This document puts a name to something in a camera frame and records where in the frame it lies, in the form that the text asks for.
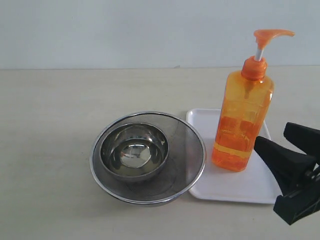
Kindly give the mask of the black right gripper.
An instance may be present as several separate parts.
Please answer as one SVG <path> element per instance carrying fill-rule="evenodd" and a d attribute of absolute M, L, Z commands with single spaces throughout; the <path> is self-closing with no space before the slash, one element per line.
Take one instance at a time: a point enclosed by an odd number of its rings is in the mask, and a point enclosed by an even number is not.
<path fill-rule="evenodd" d="M 320 130 L 287 122 L 283 136 L 306 154 L 262 136 L 256 138 L 254 151 L 270 169 L 281 191 L 273 211 L 292 225 L 320 210 Z"/>

